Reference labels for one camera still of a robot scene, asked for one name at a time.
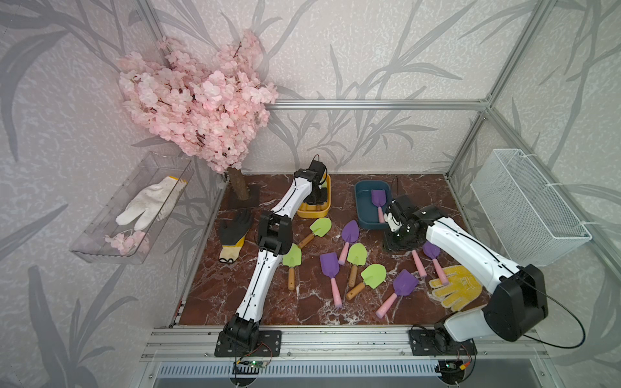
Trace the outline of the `yellow plastic storage box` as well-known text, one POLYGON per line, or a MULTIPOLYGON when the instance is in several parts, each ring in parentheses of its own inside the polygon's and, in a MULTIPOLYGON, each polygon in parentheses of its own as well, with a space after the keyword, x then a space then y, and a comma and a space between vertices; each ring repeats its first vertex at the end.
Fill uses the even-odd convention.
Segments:
POLYGON ((328 211, 332 205, 332 183, 330 174, 326 174, 326 181, 321 186, 322 193, 326 194, 326 200, 320 205, 308 205, 302 203, 297 215, 303 219, 317 219, 328 215, 328 211))

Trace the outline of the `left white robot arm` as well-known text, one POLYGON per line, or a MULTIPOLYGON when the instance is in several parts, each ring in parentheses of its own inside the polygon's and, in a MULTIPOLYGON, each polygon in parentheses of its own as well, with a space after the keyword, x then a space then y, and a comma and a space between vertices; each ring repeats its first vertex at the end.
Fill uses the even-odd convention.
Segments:
POLYGON ((303 202, 323 197, 322 185, 326 179, 325 164, 313 159, 308 168, 294 173, 293 183, 278 204, 262 213, 257 226, 259 250, 254 272, 242 302, 223 329, 235 344, 250 350, 256 347, 268 289, 283 256, 293 246, 294 215, 303 202))

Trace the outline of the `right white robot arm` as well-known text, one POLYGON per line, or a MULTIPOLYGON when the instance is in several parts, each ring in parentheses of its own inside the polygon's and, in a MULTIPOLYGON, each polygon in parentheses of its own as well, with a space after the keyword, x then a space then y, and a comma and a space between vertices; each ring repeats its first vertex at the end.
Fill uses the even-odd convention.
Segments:
POLYGON ((485 306, 455 313, 441 325, 453 341, 496 335, 514 342, 548 317, 545 279, 534 265, 522 267, 506 259, 436 206, 419 208, 406 195, 388 202, 383 216, 390 228, 387 247, 405 249, 429 242, 457 260, 491 294, 485 306))

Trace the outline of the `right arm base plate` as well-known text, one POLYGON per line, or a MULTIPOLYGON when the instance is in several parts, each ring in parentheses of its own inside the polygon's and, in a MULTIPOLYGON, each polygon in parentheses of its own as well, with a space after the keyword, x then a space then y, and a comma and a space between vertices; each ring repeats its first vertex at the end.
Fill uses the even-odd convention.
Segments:
POLYGON ((414 356, 473 358, 478 353, 473 339, 457 342, 442 328, 414 325, 409 330, 409 344, 414 356))

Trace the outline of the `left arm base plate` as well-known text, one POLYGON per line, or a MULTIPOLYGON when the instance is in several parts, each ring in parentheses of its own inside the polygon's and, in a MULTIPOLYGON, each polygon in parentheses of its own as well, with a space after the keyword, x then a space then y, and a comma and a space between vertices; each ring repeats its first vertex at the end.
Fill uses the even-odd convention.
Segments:
POLYGON ((282 331, 260 330, 247 339, 242 334, 221 331, 218 335, 215 357, 278 357, 281 352, 282 331))

